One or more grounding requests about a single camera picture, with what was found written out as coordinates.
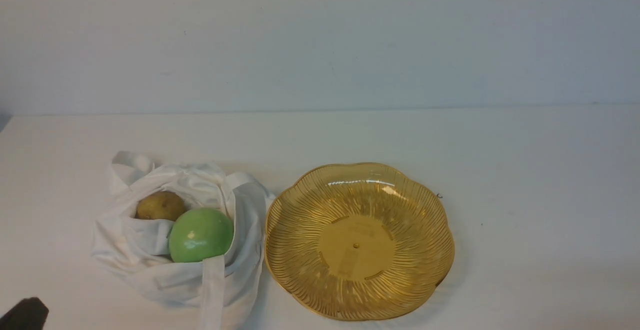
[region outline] green apple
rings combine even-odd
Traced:
[[[233,227],[218,209],[189,210],[175,221],[169,234],[171,258],[174,262],[198,262],[223,255],[231,246]]]

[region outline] cloth bag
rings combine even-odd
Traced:
[[[96,219],[91,256],[149,300],[199,306],[198,330],[238,328],[258,293],[263,220],[274,195],[247,173],[225,175],[215,163],[166,164],[120,151],[108,169],[114,201]],[[170,220],[140,220],[138,201],[178,194],[187,209],[215,207],[233,220],[231,248],[201,262],[169,260]]]

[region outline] bag handle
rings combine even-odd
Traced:
[[[198,330],[220,330],[225,307],[225,258],[202,260],[202,301]]]
[[[258,185],[263,191],[267,206],[275,195],[256,178],[246,172],[235,172],[228,175],[222,184],[224,201],[231,196],[234,189],[246,184]],[[202,260],[202,298],[198,330],[220,330],[224,312],[225,258],[223,255]]]
[[[131,192],[131,184],[145,177],[156,168],[151,158],[130,151],[118,151],[109,166],[109,190],[112,195]]]
[[[249,173],[234,172],[231,175],[227,175],[224,180],[224,184],[222,184],[222,193],[224,194],[225,200],[231,196],[231,192],[234,189],[251,183],[258,185],[258,187],[262,189],[263,193],[265,193],[264,197],[267,200],[275,199],[275,195],[271,191],[269,191],[269,189],[267,189],[265,185],[261,184],[260,181],[256,180],[255,177],[249,175]]]

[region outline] white table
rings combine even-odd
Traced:
[[[279,193],[327,163],[377,161],[443,196],[453,268],[418,311],[345,323],[263,273],[247,329],[640,328],[640,106],[15,117],[0,133],[0,312],[46,329],[194,328],[89,259],[121,149],[213,159]]]

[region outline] wall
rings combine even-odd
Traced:
[[[640,102],[640,0],[0,0],[0,112]]]

